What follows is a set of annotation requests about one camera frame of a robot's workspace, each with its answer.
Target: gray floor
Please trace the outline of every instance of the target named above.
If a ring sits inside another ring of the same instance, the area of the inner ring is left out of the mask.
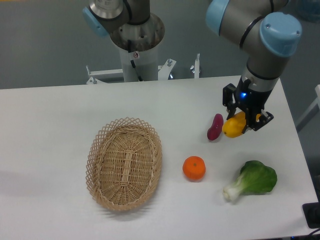
[[[85,84],[86,65],[91,71],[120,69],[110,39],[95,36],[82,17],[88,2],[0,2],[0,89]],[[205,14],[210,2],[151,0],[151,11],[166,28],[159,63],[176,60],[176,78],[191,77],[189,67],[197,53],[202,77],[240,75],[244,69],[248,56],[207,28]],[[303,34],[281,79],[296,121],[316,98],[315,86],[320,84],[320,24],[301,19],[294,6],[292,0],[283,12],[300,20]],[[311,175],[320,175],[320,113],[299,137]]]

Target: cable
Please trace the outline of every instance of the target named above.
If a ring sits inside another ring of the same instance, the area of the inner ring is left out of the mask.
[[[131,44],[132,44],[131,40],[128,40],[128,53],[132,53]],[[142,79],[141,75],[138,73],[135,61],[134,60],[130,60],[130,63],[131,63],[131,65],[132,65],[132,67],[133,67],[133,69],[134,69],[134,71],[136,73],[136,76],[137,76],[139,82],[143,82],[144,80]]]
[[[304,240],[311,240],[312,235],[315,234],[315,233],[317,233],[317,232],[319,232],[319,231],[320,231],[320,228],[318,228],[317,230],[314,230],[314,231],[310,232],[309,235],[307,235],[307,236],[304,238]]]

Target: green leafy vegetable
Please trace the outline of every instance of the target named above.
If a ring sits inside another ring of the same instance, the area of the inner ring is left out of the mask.
[[[226,199],[234,201],[240,194],[264,194],[271,192],[277,183],[276,171],[257,160],[247,161],[235,182],[223,188]]]

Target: wicker basket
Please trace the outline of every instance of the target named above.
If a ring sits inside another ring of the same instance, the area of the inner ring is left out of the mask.
[[[86,165],[87,189],[105,208],[130,210],[152,196],[161,165],[161,141],[155,129],[139,118],[117,119],[93,141]]]

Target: table surface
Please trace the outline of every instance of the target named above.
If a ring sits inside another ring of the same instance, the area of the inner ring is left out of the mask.
[[[285,94],[278,81],[257,132],[214,142],[207,130],[227,117],[222,88],[239,76],[0,90],[0,239],[266,239],[311,232],[302,204],[317,202]],[[141,207],[112,212],[86,189],[91,144],[107,123],[150,123],[162,142],[157,190]],[[201,182],[184,160],[206,163]],[[259,160],[276,170],[266,195],[223,198],[241,166]]]

